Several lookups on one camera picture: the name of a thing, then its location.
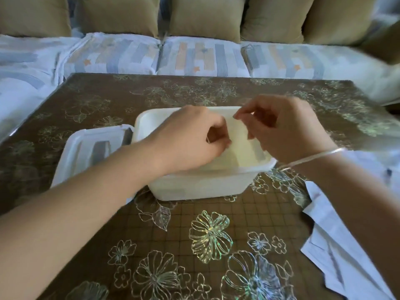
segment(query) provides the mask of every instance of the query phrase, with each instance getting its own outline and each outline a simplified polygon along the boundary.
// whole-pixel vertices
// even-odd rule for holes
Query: grid pattern
[[[298,91],[299,88],[303,90],[300,93],[304,93],[308,88],[311,90],[326,86],[325,81],[313,80],[276,82],[265,79],[261,83],[256,81],[246,78],[73,75],[12,137],[0,146],[0,190],[3,194],[0,200],[0,212],[7,212],[27,200],[27,196],[48,189],[61,156],[58,148],[63,147],[66,141],[66,138],[60,140],[57,134],[71,134],[84,128],[93,128],[95,125],[98,126],[99,122],[105,122],[104,119],[107,116],[119,123],[134,125],[136,117],[142,111],[150,107],[170,107],[168,103],[171,100],[160,100],[160,97],[162,95],[174,97],[173,88],[175,91],[179,90],[181,95],[187,96],[185,101],[179,100],[178,96],[174,102],[174,106],[183,106],[198,103],[199,100],[195,99],[198,93],[196,90],[202,86],[208,91],[218,92],[223,97],[221,101],[213,101],[216,105],[243,105],[249,97],[261,93],[290,94]],[[334,87],[332,91],[337,96],[345,91],[346,94],[352,95],[353,100],[363,99],[362,96],[357,97],[360,93],[351,82],[340,81],[334,84]],[[83,105],[90,105],[90,108],[80,110],[79,99],[88,99],[90,102]],[[313,92],[313,99],[319,101],[322,96],[318,92]],[[383,108],[367,101],[362,102],[365,102],[377,120],[393,120]],[[349,146],[357,148],[357,143],[362,143],[368,137],[357,128],[354,122],[345,120],[337,113],[326,111],[319,112],[317,115],[324,127],[333,132],[333,136],[340,135],[338,141]],[[39,130],[46,126],[57,127],[57,130],[49,135],[50,139],[58,139],[56,146],[52,141],[43,142],[41,136],[38,135]],[[25,145],[27,142],[31,143],[34,149],[25,150],[23,156],[12,153],[15,147]],[[25,166],[30,170],[20,170],[19,173],[22,176],[17,176],[14,174],[16,166]],[[228,257],[238,250],[252,252],[252,248],[247,243],[249,232],[264,233],[270,243],[273,236],[284,241],[285,254],[278,254],[272,249],[266,258],[270,263],[283,265],[287,260],[291,264],[294,276],[290,278],[290,284],[294,286],[294,294],[298,300],[342,299],[324,287],[322,273],[300,253],[300,248],[310,236],[312,221],[302,213],[302,207],[296,204],[290,193],[276,189],[274,187],[276,184],[273,184],[273,181],[265,174],[262,179],[266,182],[264,188],[268,187],[269,190],[266,194],[260,194],[248,187],[244,193],[237,196],[234,202],[221,197],[177,202],[171,210],[167,231],[157,227],[151,217],[146,218],[140,215],[134,201],[129,203],[122,207],[77,253],[43,292],[40,299],[48,299],[51,295],[56,299],[64,299],[74,287],[84,281],[98,282],[104,286],[109,293],[108,299],[131,299],[132,278],[126,287],[117,288],[114,284],[114,275],[118,267],[107,263],[110,259],[108,252],[120,240],[131,240],[136,244],[134,254],[128,257],[125,265],[126,270],[130,270],[132,275],[142,259],[146,258],[152,250],[168,252],[173,254],[174,261],[190,274],[192,281],[197,280],[198,273],[204,275],[205,284],[212,288],[207,295],[209,299],[221,298],[221,278],[228,269]],[[233,241],[228,255],[223,256],[221,260],[211,260],[207,264],[202,263],[193,255],[192,240],[189,239],[192,221],[204,210],[209,214],[216,212],[229,218],[230,224],[224,231]]]

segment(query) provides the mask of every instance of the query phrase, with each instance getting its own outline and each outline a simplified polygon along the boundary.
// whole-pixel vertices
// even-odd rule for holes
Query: white plastic box
[[[209,107],[210,110],[223,115],[227,119],[227,126],[232,145],[221,157],[212,163],[196,170],[180,172],[163,176],[148,186],[158,200],[188,200],[208,197],[230,196],[242,193],[264,171],[275,166],[276,160],[267,152],[263,152],[259,141],[247,140],[247,130],[241,121],[233,119],[239,109],[236,106]],[[141,113],[135,122],[133,142],[138,142],[154,131],[166,118],[179,108],[153,109]],[[233,137],[240,130],[240,136]],[[251,146],[253,159],[245,154],[236,154],[232,161],[233,149],[247,149]]]

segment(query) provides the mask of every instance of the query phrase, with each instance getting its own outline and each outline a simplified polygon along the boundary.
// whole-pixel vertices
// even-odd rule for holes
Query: forearm
[[[400,297],[400,238],[396,237],[400,231],[400,203],[395,195],[339,154],[303,164],[297,170],[321,188],[393,294]],[[390,246],[382,252],[382,244],[377,240],[390,240]]]
[[[125,200],[155,177],[148,154],[140,145],[123,147],[0,217],[2,298],[36,299]]]

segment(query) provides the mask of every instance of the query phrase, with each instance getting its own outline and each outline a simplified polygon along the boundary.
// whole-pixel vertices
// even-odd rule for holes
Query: khaki cushion
[[[160,0],[78,0],[76,15],[84,33],[158,36]]]
[[[170,34],[240,42],[245,0],[172,0]]]
[[[314,0],[303,26],[306,43],[352,45],[370,26],[375,0]]]
[[[0,0],[0,34],[70,37],[67,0]]]
[[[242,26],[246,41],[302,43],[301,28],[314,0],[250,0]]]
[[[400,63],[400,21],[366,40],[360,49],[388,64]]]

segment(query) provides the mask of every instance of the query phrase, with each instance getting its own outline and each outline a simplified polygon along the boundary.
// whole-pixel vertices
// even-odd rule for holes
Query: right hand
[[[246,125],[249,138],[288,164],[337,148],[311,106],[298,97],[259,95],[234,115]]]

